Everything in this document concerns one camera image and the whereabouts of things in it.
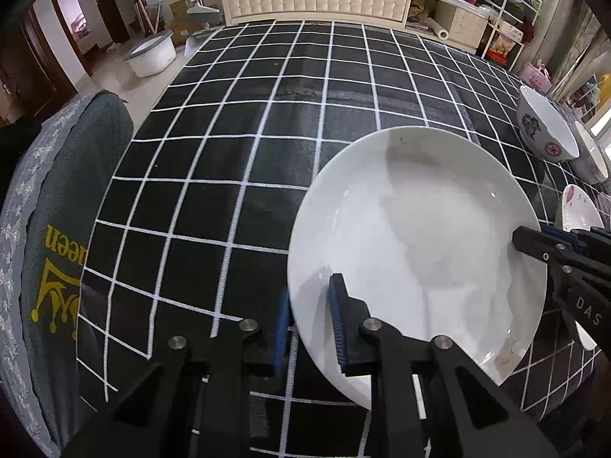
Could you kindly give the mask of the white plate pink petals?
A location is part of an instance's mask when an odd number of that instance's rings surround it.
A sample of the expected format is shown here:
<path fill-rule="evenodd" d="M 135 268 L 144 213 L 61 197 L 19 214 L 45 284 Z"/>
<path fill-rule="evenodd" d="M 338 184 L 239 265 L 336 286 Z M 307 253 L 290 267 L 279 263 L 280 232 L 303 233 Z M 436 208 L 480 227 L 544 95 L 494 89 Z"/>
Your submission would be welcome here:
<path fill-rule="evenodd" d="M 560 210 L 556 216 L 556 223 L 563 231 L 585 229 L 590 231 L 593 226 L 603 227 L 604 223 L 595 208 L 595 203 L 588 194 L 575 184 L 566 185 L 561 197 Z M 596 348 L 595 340 L 573 319 L 564 315 L 570 334 L 582 348 L 591 352 Z"/>

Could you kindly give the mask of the white bowl with red pattern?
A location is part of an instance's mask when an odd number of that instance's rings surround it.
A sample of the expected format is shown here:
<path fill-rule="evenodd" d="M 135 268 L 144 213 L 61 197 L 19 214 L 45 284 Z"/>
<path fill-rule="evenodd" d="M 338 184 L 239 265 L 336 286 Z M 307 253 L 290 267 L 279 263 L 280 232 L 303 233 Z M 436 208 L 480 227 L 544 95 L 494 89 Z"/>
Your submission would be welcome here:
<path fill-rule="evenodd" d="M 528 85 L 520 87 L 518 121 L 523 143 L 537 156 L 554 162 L 579 157 L 566 119 L 547 96 Z"/>

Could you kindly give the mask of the large plain white plate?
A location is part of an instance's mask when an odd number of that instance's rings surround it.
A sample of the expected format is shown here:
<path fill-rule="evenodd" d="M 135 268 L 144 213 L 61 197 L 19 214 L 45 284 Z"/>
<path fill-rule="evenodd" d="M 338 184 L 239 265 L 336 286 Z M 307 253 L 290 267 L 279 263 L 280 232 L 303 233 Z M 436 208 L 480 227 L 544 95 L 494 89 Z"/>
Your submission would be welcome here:
<path fill-rule="evenodd" d="M 368 134 L 336 155 L 302 200 L 287 278 L 302 343 L 324 377 L 369 407 L 371 381 L 340 371 L 329 278 L 375 318 L 421 340 L 446 335 L 504 382 L 528 350 L 547 268 L 512 245 L 537 216 L 519 183 L 486 150 L 423 126 Z"/>

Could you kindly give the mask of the white grey patterned bowl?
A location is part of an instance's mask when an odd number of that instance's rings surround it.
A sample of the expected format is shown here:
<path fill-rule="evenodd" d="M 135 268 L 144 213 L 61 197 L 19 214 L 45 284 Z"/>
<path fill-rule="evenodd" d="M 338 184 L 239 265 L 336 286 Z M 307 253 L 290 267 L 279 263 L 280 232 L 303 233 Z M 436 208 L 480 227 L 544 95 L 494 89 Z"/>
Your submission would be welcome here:
<path fill-rule="evenodd" d="M 570 161 L 574 174 L 590 185 L 606 182 L 609 169 L 595 139 L 579 121 L 574 122 L 572 131 L 579 148 L 579 156 Z"/>

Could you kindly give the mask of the pink gift bag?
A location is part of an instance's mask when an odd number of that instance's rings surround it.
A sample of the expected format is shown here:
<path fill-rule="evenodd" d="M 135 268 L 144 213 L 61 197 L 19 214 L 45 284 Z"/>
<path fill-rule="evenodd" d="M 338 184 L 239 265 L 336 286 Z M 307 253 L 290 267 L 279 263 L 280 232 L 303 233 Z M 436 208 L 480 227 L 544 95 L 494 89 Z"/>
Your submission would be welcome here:
<path fill-rule="evenodd" d="M 526 62 L 520 73 L 520 78 L 525 84 L 544 94 L 547 94 L 552 87 L 550 74 L 545 63 L 541 60 L 537 60 L 536 63 Z"/>

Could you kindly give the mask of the black white checkered tablecloth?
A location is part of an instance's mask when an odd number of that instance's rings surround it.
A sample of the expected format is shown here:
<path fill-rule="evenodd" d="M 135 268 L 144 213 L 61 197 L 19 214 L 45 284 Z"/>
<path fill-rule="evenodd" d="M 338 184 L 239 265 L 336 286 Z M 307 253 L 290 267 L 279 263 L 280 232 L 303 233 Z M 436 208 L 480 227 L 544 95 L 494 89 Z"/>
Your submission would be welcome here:
<path fill-rule="evenodd" d="M 575 183 L 598 197 L 609 226 L 598 188 L 567 163 L 527 152 L 520 86 L 487 62 L 397 31 L 271 21 L 218 31 L 140 127 L 96 217 L 79 314 L 85 403 L 101 410 L 173 335 L 201 356 L 210 334 L 240 318 L 273 329 L 307 187 L 371 132 L 422 125 L 458 134 L 509 169 L 541 223 L 552 223 L 561 191 Z M 604 396 L 592 371 L 607 360 L 571 340 L 550 296 L 502 387 L 561 454 L 603 456 L 610 424 L 588 414 L 586 398 Z M 326 382 L 292 318 L 288 326 L 280 376 L 251 382 L 247 456 L 371 456 L 368 410 Z"/>

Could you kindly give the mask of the white paper roll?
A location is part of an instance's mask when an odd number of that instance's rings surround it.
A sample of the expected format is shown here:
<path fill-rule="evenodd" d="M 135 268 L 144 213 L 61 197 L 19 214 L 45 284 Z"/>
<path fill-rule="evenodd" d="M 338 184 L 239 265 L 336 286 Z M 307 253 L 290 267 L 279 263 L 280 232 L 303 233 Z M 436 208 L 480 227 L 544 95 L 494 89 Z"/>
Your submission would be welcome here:
<path fill-rule="evenodd" d="M 432 18 L 426 18 L 423 23 L 441 40 L 448 40 L 448 30 Z"/>

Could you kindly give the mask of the white metal shelf rack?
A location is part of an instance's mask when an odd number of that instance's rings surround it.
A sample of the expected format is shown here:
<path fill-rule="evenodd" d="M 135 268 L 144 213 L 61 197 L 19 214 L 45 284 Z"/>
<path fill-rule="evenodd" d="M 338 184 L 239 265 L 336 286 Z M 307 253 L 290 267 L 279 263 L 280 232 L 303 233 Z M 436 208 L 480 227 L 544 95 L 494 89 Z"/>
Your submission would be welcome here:
<path fill-rule="evenodd" d="M 534 38 L 543 0 L 476 0 L 476 4 L 487 15 L 477 54 L 514 70 L 525 45 Z"/>

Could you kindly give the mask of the grey sofa cushion gold crown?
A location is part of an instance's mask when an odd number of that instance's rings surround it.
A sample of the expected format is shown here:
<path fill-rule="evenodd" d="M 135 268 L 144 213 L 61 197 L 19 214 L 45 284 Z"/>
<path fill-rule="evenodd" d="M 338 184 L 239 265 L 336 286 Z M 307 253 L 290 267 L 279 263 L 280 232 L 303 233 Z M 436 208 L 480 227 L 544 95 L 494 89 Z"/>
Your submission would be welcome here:
<path fill-rule="evenodd" d="M 1 389 L 38 451 L 58 457 L 85 419 L 77 335 L 88 244 L 134 123 L 102 90 L 7 129 L 25 137 L 1 171 Z"/>

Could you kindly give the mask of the cream tufted TV cabinet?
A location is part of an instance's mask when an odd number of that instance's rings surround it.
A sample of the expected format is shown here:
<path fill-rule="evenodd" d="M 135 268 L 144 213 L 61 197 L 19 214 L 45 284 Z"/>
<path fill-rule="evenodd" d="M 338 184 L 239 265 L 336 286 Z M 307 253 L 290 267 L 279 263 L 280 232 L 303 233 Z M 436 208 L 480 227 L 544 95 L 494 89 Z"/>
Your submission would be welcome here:
<path fill-rule="evenodd" d="M 221 0 L 228 25 L 262 20 L 322 21 L 373 25 L 409 31 L 473 54 L 487 15 L 463 0 Z M 434 19 L 448 30 L 439 39 L 424 23 Z"/>

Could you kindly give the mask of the white plastic basin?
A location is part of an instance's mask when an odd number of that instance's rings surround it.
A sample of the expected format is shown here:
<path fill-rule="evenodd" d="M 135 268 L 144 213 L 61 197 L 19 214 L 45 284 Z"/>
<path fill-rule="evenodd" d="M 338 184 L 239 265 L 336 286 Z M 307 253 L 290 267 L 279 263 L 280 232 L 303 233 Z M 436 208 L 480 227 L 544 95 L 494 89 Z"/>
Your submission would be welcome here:
<path fill-rule="evenodd" d="M 165 30 L 148 36 L 134 45 L 123 61 L 140 79 L 161 73 L 176 59 L 172 35 L 171 30 Z"/>

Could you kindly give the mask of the brown wooden door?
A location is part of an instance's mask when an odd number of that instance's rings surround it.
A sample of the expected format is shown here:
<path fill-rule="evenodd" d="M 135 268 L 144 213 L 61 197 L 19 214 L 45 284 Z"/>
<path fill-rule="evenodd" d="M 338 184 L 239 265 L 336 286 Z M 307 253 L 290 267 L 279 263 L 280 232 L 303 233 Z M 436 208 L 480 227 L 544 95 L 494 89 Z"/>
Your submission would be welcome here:
<path fill-rule="evenodd" d="M 32 7 L 1 34 L 1 91 L 9 122 L 22 115 L 44 122 L 77 94 Z"/>

